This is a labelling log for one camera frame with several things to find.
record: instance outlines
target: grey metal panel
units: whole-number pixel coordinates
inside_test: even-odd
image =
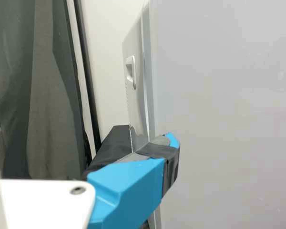
[[[134,71],[136,75],[136,88],[134,88],[133,83],[127,79],[126,59],[131,56],[135,59]],[[135,152],[137,149],[147,144],[149,140],[140,18],[138,18],[130,29],[123,42],[123,58],[132,149],[133,152]]]

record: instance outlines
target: blue clamp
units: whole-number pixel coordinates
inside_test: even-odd
[[[136,229],[162,199],[164,159],[110,164],[87,176],[96,190],[89,229]]]

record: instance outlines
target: grey curtain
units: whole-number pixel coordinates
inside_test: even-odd
[[[0,0],[0,127],[3,177],[79,179],[91,160],[65,0]]]

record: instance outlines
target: clamp jaw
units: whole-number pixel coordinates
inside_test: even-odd
[[[159,206],[178,174],[180,143],[172,133],[91,172],[96,190],[89,229],[139,228]]]

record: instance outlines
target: white wall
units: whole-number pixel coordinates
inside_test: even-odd
[[[89,100],[88,100],[85,72],[84,72],[84,67],[83,67],[83,62],[82,62],[81,43],[80,43],[80,37],[78,34],[78,26],[77,26],[77,21],[76,21],[74,1],[67,0],[67,5],[68,5],[70,25],[71,25],[72,40],[73,40],[73,45],[74,45],[75,59],[76,59],[76,64],[77,64],[77,74],[78,74],[77,76],[78,76],[78,81],[79,81],[79,86],[80,86],[80,91],[81,91],[82,118],[83,118],[85,131],[86,131],[89,145],[90,145],[91,156],[92,158],[94,158],[94,156],[96,155],[96,152],[95,152],[95,144],[94,144],[94,138],[93,138],[91,111],[90,111]]]
[[[82,0],[101,140],[128,124],[122,41],[143,0]]]

